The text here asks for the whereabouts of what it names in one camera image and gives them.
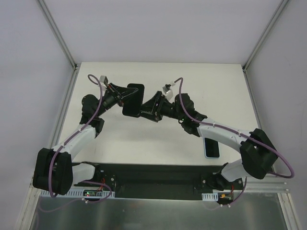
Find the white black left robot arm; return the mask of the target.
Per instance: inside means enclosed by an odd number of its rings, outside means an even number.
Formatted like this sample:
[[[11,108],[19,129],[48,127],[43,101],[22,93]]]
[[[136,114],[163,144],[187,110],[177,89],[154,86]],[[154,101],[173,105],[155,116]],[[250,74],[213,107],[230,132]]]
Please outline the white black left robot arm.
[[[33,186],[50,192],[52,197],[65,195],[72,185],[86,181],[90,186],[101,182],[101,174],[90,163],[73,166],[78,153],[102,131],[101,115],[114,105],[136,113],[142,104],[144,86],[130,83],[127,87],[112,83],[100,90],[100,98],[87,94],[82,99],[82,117],[76,130],[62,143],[42,148],[37,155]]]

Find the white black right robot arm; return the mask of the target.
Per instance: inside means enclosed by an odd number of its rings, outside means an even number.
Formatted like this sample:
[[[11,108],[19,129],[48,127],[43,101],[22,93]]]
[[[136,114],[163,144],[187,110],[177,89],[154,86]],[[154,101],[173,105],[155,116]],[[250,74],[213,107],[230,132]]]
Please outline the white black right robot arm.
[[[247,176],[263,179],[278,159],[263,130],[232,132],[231,127],[222,129],[220,123],[196,111],[194,102],[186,93],[177,95],[170,103],[161,91],[157,91],[141,105],[140,115],[154,122],[159,122],[163,116],[176,119],[188,134],[204,138],[213,145],[222,143],[240,153],[239,160],[225,163],[218,172],[206,178],[207,186],[212,189],[223,191],[233,181]]]

